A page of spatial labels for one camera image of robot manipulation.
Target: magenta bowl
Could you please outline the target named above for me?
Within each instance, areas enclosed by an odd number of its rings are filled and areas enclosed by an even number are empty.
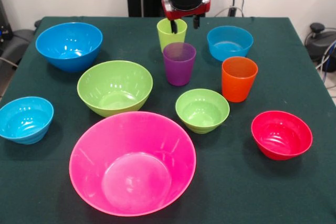
[[[266,111],[257,115],[251,130],[259,149],[274,160],[302,155],[313,142],[308,125],[284,111]]]
[[[187,133],[162,115],[134,111],[89,128],[71,153],[69,172],[78,195],[116,216],[156,212],[181,196],[196,169]]]

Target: small bowl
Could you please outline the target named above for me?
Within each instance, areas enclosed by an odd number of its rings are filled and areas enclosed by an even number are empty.
[[[182,127],[144,111],[96,123],[80,137],[69,162],[78,195],[116,216],[165,208],[185,192],[195,169],[195,147]]]
[[[177,115],[193,132],[208,133],[221,125],[230,113],[230,106],[219,93],[209,89],[192,89],[177,99]]]
[[[251,125],[260,150],[274,160],[287,160],[306,152],[313,142],[308,125],[284,111],[266,111],[257,115]]]
[[[19,144],[34,144],[47,133],[53,105],[40,97],[23,97],[0,109],[0,136]]]
[[[106,61],[79,78],[81,100],[97,114],[108,117],[139,110],[153,88],[153,78],[143,66],[124,60]]]
[[[87,23],[63,23],[48,28],[36,40],[36,49],[49,63],[65,72],[88,69],[96,59],[103,34]]]
[[[236,26],[219,26],[207,35],[211,55],[220,61],[232,56],[245,57],[249,52],[253,37],[245,29]]]

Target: large bowl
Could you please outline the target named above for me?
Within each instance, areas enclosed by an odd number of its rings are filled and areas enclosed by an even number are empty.
[[[209,89],[192,89],[177,99],[175,109],[179,118],[193,132],[208,133],[228,117],[230,106],[219,93]]]
[[[274,160],[286,160],[306,152],[313,142],[308,125],[284,111],[266,111],[257,115],[251,125],[260,150]]]
[[[108,117],[139,110],[153,88],[143,66],[124,60],[106,61],[88,69],[77,84],[81,100],[97,114]]]
[[[0,136],[19,144],[40,141],[49,129],[54,108],[41,97],[23,97],[0,109]]]
[[[88,129],[70,156],[78,195],[111,215],[158,211],[187,189],[196,169],[194,145],[174,121],[135,111],[110,116]]]
[[[232,56],[245,57],[249,52],[253,37],[245,29],[236,26],[219,26],[207,35],[211,55],[220,61]]]
[[[36,49],[49,63],[66,72],[88,69],[96,59],[103,34],[87,23],[63,23],[48,28],[36,40]]]

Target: orange cup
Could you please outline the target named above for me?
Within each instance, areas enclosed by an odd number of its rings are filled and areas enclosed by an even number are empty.
[[[245,57],[227,58],[222,64],[222,94],[230,102],[244,101],[258,73],[257,64]]]

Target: green tablecloth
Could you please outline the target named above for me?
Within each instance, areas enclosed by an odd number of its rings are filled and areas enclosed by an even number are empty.
[[[189,29],[186,42],[197,49],[190,83],[173,87],[165,79],[156,23],[159,18],[47,17],[37,36],[63,22],[87,22],[104,35],[95,63],[131,60],[146,67],[154,86],[143,111],[165,115],[183,125],[174,104],[186,90],[220,92],[221,63],[209,54],[206,35],[220,25],[236,25],[254,37],[248,57],[259,73],[245,102],[230,103],[225,123],[206,135],[186,129],[197,153],[195,176],[186,192],[156,213],[122,218],[87,205],[68,173],[78,138],[102,118],[77,96],[82,73],[65,73],[28,47],[0,106],[36,95],[55,107],[44,139],[31,146],[0,140],[0,223],[335,223],[336,108],[287,18],[203,18]],[[301,157],[276,162],[256,146],[252,119],[266,110],[284,110],[311,127],[313,146]]]

